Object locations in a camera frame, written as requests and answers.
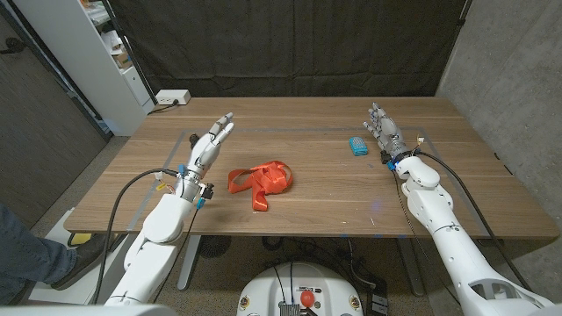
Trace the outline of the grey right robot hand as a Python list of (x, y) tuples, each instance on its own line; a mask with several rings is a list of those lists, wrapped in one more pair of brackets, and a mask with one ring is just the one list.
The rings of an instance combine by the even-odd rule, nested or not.
[(411, 156), (412, 150), (407, 147), (402, 131), (385, 110), (373, 102), (368, 112), (370, 121), (364, 121), (363, 125), (377, 140), (382, 162), (398, 163)]

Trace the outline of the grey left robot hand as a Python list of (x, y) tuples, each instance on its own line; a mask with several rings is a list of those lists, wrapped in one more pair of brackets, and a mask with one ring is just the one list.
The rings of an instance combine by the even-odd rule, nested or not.
[(194, 200), (199, 192), (201, 180), (220, 153), (222, 143), (234, 130), (233, 116), (234, 114), (229, 112), (219, 118), (192, 146), (190, 158), (177, 180), (177, 196), (189, 202)]

